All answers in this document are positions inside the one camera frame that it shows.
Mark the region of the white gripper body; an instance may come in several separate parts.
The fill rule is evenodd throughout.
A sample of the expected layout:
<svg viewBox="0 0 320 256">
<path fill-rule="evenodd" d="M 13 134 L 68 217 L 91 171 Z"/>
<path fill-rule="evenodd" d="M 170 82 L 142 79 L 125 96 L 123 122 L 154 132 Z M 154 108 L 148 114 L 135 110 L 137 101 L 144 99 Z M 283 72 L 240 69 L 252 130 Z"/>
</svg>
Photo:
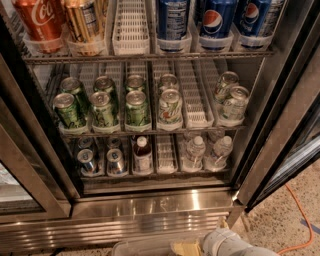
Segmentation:
<svg viewBox="0 0 320 256">
<path fill-rule="evenodd" d="M 227 228 L 208 233 L 202 242 L 202 256 L 240 256 L 249 247 L 241 237 Z"/>
</svg>

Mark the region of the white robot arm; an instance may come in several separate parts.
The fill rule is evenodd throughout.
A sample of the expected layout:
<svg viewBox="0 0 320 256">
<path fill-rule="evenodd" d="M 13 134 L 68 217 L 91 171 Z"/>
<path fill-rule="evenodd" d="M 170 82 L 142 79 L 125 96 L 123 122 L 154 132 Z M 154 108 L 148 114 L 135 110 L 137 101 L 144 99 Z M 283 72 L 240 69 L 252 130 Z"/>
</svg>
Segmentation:
<svg viewBox="0 0 320 256">
<path fill-rule="evenodd" d="M 279 256 L 264 247 L 253 246 L 229 228 L 224 217 L 217 227 L 204 234 L 174 235 L 169 239 L 170 256 Z"/>
</svg>

